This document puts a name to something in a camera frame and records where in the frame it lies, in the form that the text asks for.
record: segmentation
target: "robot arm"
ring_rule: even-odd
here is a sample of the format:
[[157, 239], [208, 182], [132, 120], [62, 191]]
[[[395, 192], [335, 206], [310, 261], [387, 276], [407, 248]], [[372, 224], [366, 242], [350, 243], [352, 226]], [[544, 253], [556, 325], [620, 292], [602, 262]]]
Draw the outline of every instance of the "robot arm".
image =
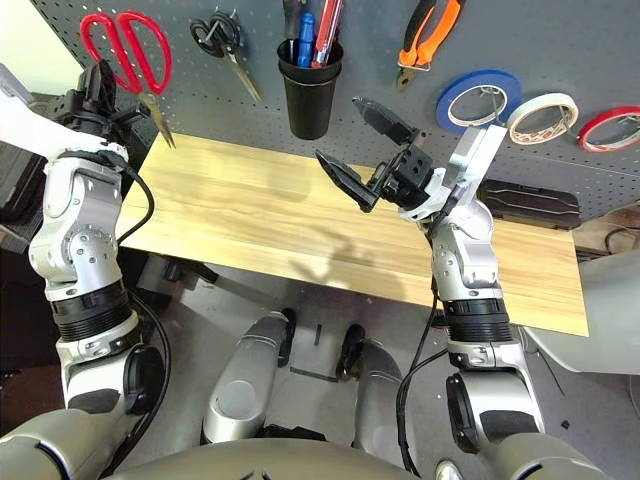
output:
[[427, 135], [374, 101], [354, 98], [378, 132], [403, 150], [365, 185], [358, 174], [317, 151], [333, 182], [369, 212], [380, 197], [425, 232], [437, 294], [449, 326], [446, 381], [451, 429], [464, 452], [478, 454], [504, 479], [606, 478], [581, 454], [544, 434], [520, 342], [514, 340], [491, 247], [493, 218], [476, 190], [506, 130], [469, 128], [448, 165], [425, 153]]
[[0, 439], [3, 478], [97, 478], [159, 396], [162, 358], [142, 343], [116, 262], [117, 165], [128, 157], [114, 118], [132, 116], [115, 114], [114, 92], [108, 65], [90, 67], [67, 94], [74, 109], [62, 126], [0, 91], [0, 140], [48, 160], [29, 261], [60, 332], [66, 406]]

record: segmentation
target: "tape roll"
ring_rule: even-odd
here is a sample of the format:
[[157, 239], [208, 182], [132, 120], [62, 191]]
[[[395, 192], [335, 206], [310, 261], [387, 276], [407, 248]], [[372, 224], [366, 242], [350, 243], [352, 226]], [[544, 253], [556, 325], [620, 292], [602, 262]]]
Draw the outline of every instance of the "tape roll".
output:
[[569, 128], [571, 128], [571, 126], [576, 123], [576, 120], [578, 120], [578, 106], [569, 95], [564, 93], [547, 93], [545, 95], [540, 95], [539, 97], [532, 98], [528, 102], [524, 102], [509, 116], [509, 120], [507, 120], [507, 128], [509, 129], [509, 136], [511, 137], [511, 140], [520, 145], [533, 145], [536, 143], [548, 142], [549, 140], [553, 140], [565, 133], [567, 131], [567, 127], [565, 125], [565, 121], [562, 119], [561, 112], [558, 112], [560, 119], [557, 122], [554, 122], [542, 130], [527, 133], [518, 131], [518, 125], [525, 118], [540, 110], [550, 107], [557, 107], [558, 109], [566, 108], [568, 110], [569, 115], [565, 116], [565, 118], [566, 124], [569, 125]]
[[436, 121], [442, 128], [454, 133], [464, 133], [467, 127], [477, 127], [495, 122], [495, 112], [472, 120], [457, 118], [453, 115], [453, 105], [471, 90], [487, 88], [497, 90], [502, 101], [497, 103], [498, 119], [503, 122], [522, 102], [520, 81], [511, 73], [489, 69], [468, 73], [449, 85], [440, 95], [436, 105]]
[[[638, 128], [631, 135], [623, 138], [622, 140], [618, 140], [617, 142], [612, 143], [589, 143], [589, 135], [593, 133], [593, 131], [603, 124], [610, 122], [615, 119], [625, 118], [625, 117], [637, 117], [638, 118]], [[611, 110], [607, 110], [606, 112], [601, 113], [600, 115], [596, 115], [594, 118], [589, 120], [580, 133], [578, 134], [578, 143], [580, 146], [586, 150], [587, 152], [593, 153], [607, 153], [607, 152], [617, 152], [619, 150], [623, 150], [625, 148], [630, 147], [631, 145], [635, 145], [640, 142], [640, 106], [632, 105], [626, 107], [617, 107], [612, 108]]]

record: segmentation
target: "blue tape roll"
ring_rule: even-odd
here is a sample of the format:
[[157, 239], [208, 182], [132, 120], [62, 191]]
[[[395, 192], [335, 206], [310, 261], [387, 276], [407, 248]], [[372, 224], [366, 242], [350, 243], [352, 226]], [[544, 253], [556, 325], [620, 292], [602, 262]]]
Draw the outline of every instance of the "blue tape roll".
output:
[[491, 114], [476, 120], [461, 120], [451, 113], [452, 106], [469, 90], [478, 87], [492, 87], [500, 91], [502, 97], [496, 99], [498, 105], [498, 118], [505, 122], [521, 103], [522, 89], [520, 81], [504, 70], [478, 70], [463, 75], [440, 95], [436, 105], [436, 121], [442, 128], [454, 133], [463, 133], [467, 127], [479, 126], [495, 122], [495, 114]]

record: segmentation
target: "black pen holder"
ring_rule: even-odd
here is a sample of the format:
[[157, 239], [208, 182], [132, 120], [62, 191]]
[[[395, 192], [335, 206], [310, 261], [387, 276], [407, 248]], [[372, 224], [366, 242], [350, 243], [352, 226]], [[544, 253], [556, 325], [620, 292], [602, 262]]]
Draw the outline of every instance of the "black pen holder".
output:
[[335, 42], [325, 67], [304, 68], [295, 64], [298, 40], [294, 42], [293, 52], [288, 40], [278, 46], [278, 65], [287, 96], [289, 128], [296, 137], [315, 140], [327, 133], [333, 91], [342, 70], [342, 54], [342, 46]]

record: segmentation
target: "red scissors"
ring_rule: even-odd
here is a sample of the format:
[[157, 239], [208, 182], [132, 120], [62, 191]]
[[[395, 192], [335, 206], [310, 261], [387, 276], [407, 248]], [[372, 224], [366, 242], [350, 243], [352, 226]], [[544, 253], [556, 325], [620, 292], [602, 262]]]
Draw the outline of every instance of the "red scissors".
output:
[[[91, 55], [91, 58], [96, 62], [102, 60], [100, 53], [98, 53], [98, 50], [93, 44], [90, 29], [92, 25], [101, 24], [104, 26], [107, 38], [111, 43], [112, 51], [115, 53], [125, 76], [125, 78], [122, 78], [119, 75], [116, 75], [116, 82], [125, 90], [137, 95], [138, 98], [140, 98], [140, 101], [149, 108], [149, 111], [158, 126], [158, 130], [160, 130], [165, 141], [169, 147], [175, 148], [176, 144], [173, 141], [171, 131], [169, 130], [167, 121], [160, 111], [160, 106], [156, 98], [156, 95], [161, 95], [166, 90], [169, 80], [171, 79], [171, 49], [169, 48], [167, 36], [156, 22], [140, 12], [121, 12], [116, 16], [116, 20], [120, 29], [124, 33], [124, 36], [127, 38], [127, 42], [129, 43], [131, 50], [133, 50], [133, 54], [140, 66], [140, 70], [142, 71], [141, 76], [145, 79], [151, 93], [144, 92], [138, 75], [136, 75], [136, 72], [133, 69], [134, 65], [132, 65], [127, 51], [122, 46], [122, 41], [120, 40], [120, 35], [118, 35], [116, 24], [109, 15], [104, 13], [90, 13], [85, 16], [80, 23], [80, 35], [82, 36], [82, 42]], [[153, 69], [147, 60], [147, 56], [140, 46], [140, 41], [131, 27], [132, 22], [138, 22], [151, 30], [160, 44], [160, 48], [162, 49], [162, 54], [164, 56], [164, 76], [159, 82], [156, 80], [155, 75], [153, 74]]]

